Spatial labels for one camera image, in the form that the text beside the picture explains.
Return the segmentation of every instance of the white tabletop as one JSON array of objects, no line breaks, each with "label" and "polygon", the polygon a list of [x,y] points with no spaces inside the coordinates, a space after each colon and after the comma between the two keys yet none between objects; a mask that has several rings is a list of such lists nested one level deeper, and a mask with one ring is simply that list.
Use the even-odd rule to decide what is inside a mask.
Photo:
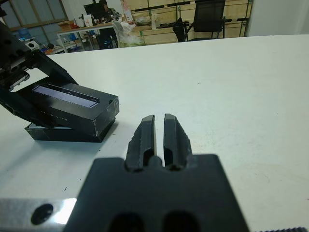
[{"label": "white tabletop", "polygon": [[[101,144],[34,141],[0,107],[0,197],[76,197],[95,158],[125,157],[164,113],[193,153],[216,153],[252,231],[309,228],[309,36],[234,38],[52,55],[82,86],[119,96]],[[30,71],[30,84],[45,77]]]}]

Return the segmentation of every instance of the metal plate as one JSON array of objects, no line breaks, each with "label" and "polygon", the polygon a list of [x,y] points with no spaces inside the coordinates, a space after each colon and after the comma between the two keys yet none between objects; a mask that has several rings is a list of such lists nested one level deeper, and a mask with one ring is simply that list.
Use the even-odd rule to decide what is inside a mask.
[{"label": "metal plate", "polygon": [[[49,199],[0,199],[0,231],[1,232],[61,232],[66,225],[76,198],[64,200]],[[34,212],[43,206],[37,216]],[[50,217],[41,224],[34,225],[32,221],[38,221],[50,213]]]}]

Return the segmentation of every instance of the office chair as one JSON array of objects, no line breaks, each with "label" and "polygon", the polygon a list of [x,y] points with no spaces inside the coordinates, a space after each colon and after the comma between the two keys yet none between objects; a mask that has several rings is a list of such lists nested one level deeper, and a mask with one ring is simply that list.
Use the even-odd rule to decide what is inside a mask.
[{"label": "office chair", "polygon": [[[173,26],[178,42],[187,41],[199,41],[199,40],[211,40],[217,39],[219,33],[223,31],[223,38],[225,37],[225,23],[230,22],[223,18],[223,11],[225,6],[225,0],[211,0],[197,2],[195,8],[194,21],[189,26],[189,22],[182,22],[181,18]],[[191,28],[194,28],[196,32],[217,32],[216,38],[195,38],[188,39],[188,32]]]}]

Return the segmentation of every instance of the person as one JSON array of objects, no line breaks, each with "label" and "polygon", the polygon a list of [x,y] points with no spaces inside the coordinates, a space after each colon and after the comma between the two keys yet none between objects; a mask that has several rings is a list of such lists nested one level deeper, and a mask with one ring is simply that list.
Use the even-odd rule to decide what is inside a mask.
[{"label": "person", "polygon": [[[103,5],[105,12],[108,12],[110,15],[112,15],[108,19],[108,21],[111,21],[112,18],[114,20],[119,18],[120,14],[114,8],[109,8],[106,0],[100,0],[99,3]],[[100,35],[98,37],[98,40],[100,41],[99,43],[100,49],[108,48],[105,45],[105,42],[110,41],[111,37],[115,41],[116,46],[118,46],[118,40],[117,40],[116,33],[113,28],[100,29]]]},{"label": "person", "polygon": [[114,19],[119,18],[120,14],[114,8],[109,8],[106,0],[100,0],[99,3],[103,5],[105,12],[109,12],[110,15],[113,15]]}]

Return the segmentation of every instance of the black box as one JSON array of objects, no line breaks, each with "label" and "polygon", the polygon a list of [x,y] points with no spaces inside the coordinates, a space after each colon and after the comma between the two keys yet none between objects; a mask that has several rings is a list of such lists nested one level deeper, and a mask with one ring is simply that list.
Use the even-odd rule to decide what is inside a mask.
[{"label": "black box", "polygon": [[114,122],[115,118],[98,136],[85,134],[68,127],[45,128],[33,123],[25,130],[34,140],[101,143]]},{"label": "black box", "polygon": [[20,91],[55,126],[99,137],[119,113],[118,97],[72,83],[44,78]]}]

